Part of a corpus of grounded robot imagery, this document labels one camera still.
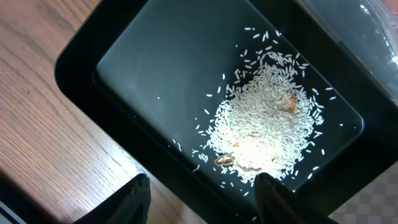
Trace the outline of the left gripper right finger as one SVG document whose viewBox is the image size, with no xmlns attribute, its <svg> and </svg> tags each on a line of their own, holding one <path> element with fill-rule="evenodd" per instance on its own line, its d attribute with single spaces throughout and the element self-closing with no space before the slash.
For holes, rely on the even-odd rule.
<svg viewBox="0 0 398 224">
<path fill-rule="evenodd" d="M 260 224 L 337 224 L 265 172 L 256 176 L 254 190 Z"/>
</svg>

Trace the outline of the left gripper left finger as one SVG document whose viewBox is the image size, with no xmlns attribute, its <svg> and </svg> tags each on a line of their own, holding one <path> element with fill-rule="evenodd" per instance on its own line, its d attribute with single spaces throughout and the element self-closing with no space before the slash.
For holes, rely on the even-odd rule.
<svg viewBox="0 0 398 224">
<path fill-rule="evenodd" d="M 150 179 L 138 174 L 73 224 L 146 224 L 150 203 Z"/>
</svg>

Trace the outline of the pile of white rice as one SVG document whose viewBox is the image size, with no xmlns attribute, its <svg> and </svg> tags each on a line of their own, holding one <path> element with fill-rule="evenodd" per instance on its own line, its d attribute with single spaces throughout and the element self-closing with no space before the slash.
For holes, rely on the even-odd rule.
<svg viewBox="0 0 398 224">
<path fill-rule="evenodd" d="M 245 27 L 229 39 L 232 53 L 212 52 L 204 65 L 189 61 L 181 75 L 172 67 L 155 97 L 165 105 L 162 124 L 173 143 L 191 147 L 197 169 L 218 171 L 228 197 L 251 208 L 257 175 L 313 176 L 302 163 L 322 135 L 325 108 L 308 82 L 313 69 L 279 31 Z M 279 111 L 292 95 L 295 113 Z M 223 154 L 232 154 L 234 164 L 216 166 Z"/>
</svg>

